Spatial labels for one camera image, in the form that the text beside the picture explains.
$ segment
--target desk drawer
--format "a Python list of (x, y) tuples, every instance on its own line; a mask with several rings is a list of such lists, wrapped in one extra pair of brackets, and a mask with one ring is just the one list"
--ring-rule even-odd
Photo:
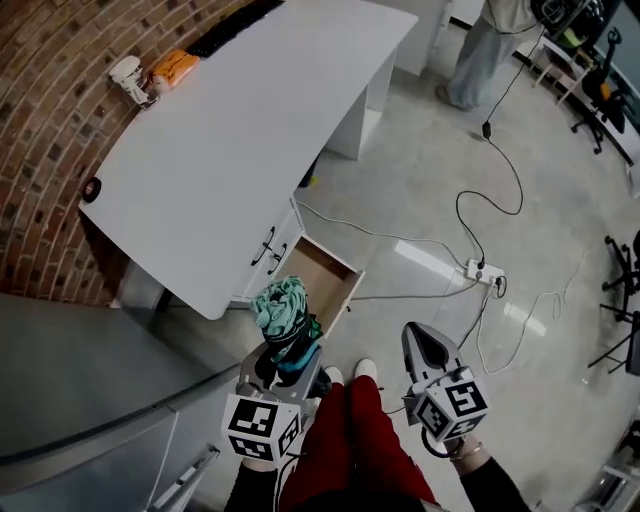
[(324, 336), (328, 337), (360, 285), (364, 271), (355, 270), (304, 234), (287, 252), (289, 255), (281, 262), (275, 278), (302, 279), (309, 311), (316, 315)]
[(236, 286), (236, 293), (234, 294), (234, 300), (247, 300), (252, 299), (255, 293), (251, 293), (254, 289), (252, 283), (256, 277), (272, 266), (271, 256), (274, 254), (275, 244), (281, 237), (281, 232), (285, 225), (290, 221), (291, 216), (295, 216), (295, 210), (291, 201), (287, 201), (286, 207), (280, 212), (275, 223), (267, 233), (265, 233), (264, 240), (260, 242), (259, 247), (256, 249), (256, 254), (253, 256), (253, 260), (247, 263), (247, 270), (242, 277), (240, 283)]
[(264, 256), (264, 261), (245, 291), (245, 297), (252, 299), (269, 285), (289, 257), (289, 252), (301, 234), (302, 226), (295, 212), (291, 210), (284, 225), (278, 230), (275, 240), (269, 244), (272, 250)]

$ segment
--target white cable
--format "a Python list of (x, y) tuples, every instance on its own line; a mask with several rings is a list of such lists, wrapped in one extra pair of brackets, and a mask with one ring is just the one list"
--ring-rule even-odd
[(300, 206), (304, 206), (307, 210), (309, 210), (314, 215), (320, 217), (321, 219), (324, 219), (324, 220), (326, 220), (328, 222), (336, 222), (338, 224), (345, 224), (346, 226), (351, 226), (352, 228), (360, 230), (363, 233), (367, 233), (368, 235), (383, 236), (383, 237), (387, 237), (387, 238), (395, 238), (396, 240), (405, 240), (407, 242), (433, 242), (434, 244), (439, 244), (439, 245), (441, 245), (442, 247), (444, 247), (447, 250), (447, 252), (451, 255), (451, 257), (454, 259), (454, 261), (456, 262), (456, 264), (459, 267), (462, 267), (465, 270), (468, 268), (467, 265), (463, 265), (462, 263), (460, 263), (460, 260), (458, 258), (456, 258), (456, 255), (453, 253), (453, 251), (451, 249), (449, 249), (449, 246), (447, 244), (445, 244), (444, 242), (441, 242), (440, 240), (435, 240), (433, 238), (409, 238), (409, 237), (394, 235), (394, 234), (391, 234), (391, 233), (376, 233), (375, 231), (370, 231), (370, 230), (365, 229), (365, 228), (363, 228), (361, 226), (358, 226), (357, 224), (354, 224), (353, 222), (349, 222), (349, 221), (346, 221), (346, 220), (340, 220), (340, 219), (331, 219), (329, 217), (325, 217), (321, 213), (319, 213), (316, 210), (314, 210), (313, 208), (311, 208), (311, 206), (309, 206), (308, 204), (305, 204), (302, 201), (298, 201), (297, 199), (296, 199), (296, 203), (298, 203)]
[(479, 279), (476, 279), (473, 284), (467, 286), (466, 288), (461, 288), (456, 292), (447, 293), (444, 295), (369, 295), (368, 297), (353, 297), (351, 301), (354, 300), (371, 300), (371, 299), (446, 299), (447, 297), (453, 297), (454, 295), (460, 295), (461, 293), (466, 292), (467, 290), (471, 290), (475, 285), (480, 282)]
[(496, 374), (500, 373), (501, 371), (506, 370), (511, 365), (511, 363), (513, 363), (513, 361), (515, 360), (516, 356), (518, 355), (518, 352), (520, 351), (520, 347), (522, 346), (522, 342), (524, 341), (524, 335), (527, 332), (527, 326), (529, 325), (529, 320), (531, 320), (531, 317), (533, 316), (533, 313), (536, 310), (536, 306), (538, 305), (538, 300), (540, 300), (540, 297), (545, 297), (547, 295), (553, 295), (554, 296), (553, 297), (553, 320), (556, 321), (556, 322), (558, 320), (560, 320), (560, 317), (562, 316), (562, 302), (564, 302), (564, 304), (567, 307), (570, 307), (569, 303), (567, 302), (567, 292), (569, 291), (569, 287), (571, 286), (571, 283), (573, 282), (574, 278), (578, 275), (578, 272), (580, 272), (580, 269), (582, 268), (582, 264), (584, 263), (584, 260), (586, 259), (587, 254), (589, 254), (589, 252), (585, 252), (582, 255), (582, 259), (580, 260), (580, 264), (578, 265), (578, 268), (573, 273), (571, 278), (569, 278), (569, 281), (567, 282), (567, 286), (565, 286), (561, 290), (557, 290), (557, 291), (553, 291), (553, 292), (542, 292), (542, 293), (538, 294), (538, 296), (536, 297), (536, 300), (533, 302), (533, 307), (531, 308), (531, 311), (529, 312), (529, 315), (527, 316), (527, 318), (525, 319), (525, 321), (522, 324), (522, 333), (520, 334), (520, 339), (518, 340), (518, 343), (516, 345), (516, 349), (514, 350), (511, 358), (509, 358), (509, 361), (507, 361), (507, 363), (504, 366), (502, 366), (501, 368), (498, 368), (497, 370), (494, 370), (494, 371), (490, 371), (487, 368), (487, 364), (485, 362), (484, 355), (482, 354), (482, 349), (480, 348), (480, 335), (481, 335), (481, 332), (482, 332), (482, 321), (484, 319), (484, 308), (481, 310), (482, 313), (480, 314), (480, 326), (478, 328), (478, 335), (476, 337), (476, 347), (478, 348), (478, 354), (480, 355), (480, 361), (482, 362), (482, 368), (484, 369), (484, 371), (485, 371), (485, 373), (487, 375), (496, 375)]

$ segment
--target cabinet door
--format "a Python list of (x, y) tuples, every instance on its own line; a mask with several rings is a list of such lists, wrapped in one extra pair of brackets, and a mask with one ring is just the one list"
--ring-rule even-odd
[(272, 243), (272, 251), (265, 257), (264, 264), (247, 287), (244, 296), (252, 299), (258, 295), (274, 279), (278, 269), (289, 257), (291, 248), (302, 234), (302, 226), (293, 210), (290, 211), (284, 225), (280, 229), (278, 237)]

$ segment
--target gray jeans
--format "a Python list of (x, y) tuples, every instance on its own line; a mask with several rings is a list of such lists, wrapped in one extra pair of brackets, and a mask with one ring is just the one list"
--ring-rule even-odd
[(471, 27), (458, 56), (456, 70), (447, 85), (451, 103), (465, 110), (477, 107), (493, 75), (522, 39), (498, 34), (482, 17)]

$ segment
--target white shoe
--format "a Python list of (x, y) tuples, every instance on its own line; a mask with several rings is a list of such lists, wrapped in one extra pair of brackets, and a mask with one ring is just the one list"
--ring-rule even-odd
[(374, 382), (378, 383), (378, 368), (376, 363), (371, 359), (361, 359), (356, 365), (356, 379), (362, 375), (371, 377)]
[(342, 372), (335, 366), (329, 366), (329, 368), (325, 368), (324, 371), (329, 376), (333, 384), (342, 384), (344, 386), (344, 377), (342, 376)]

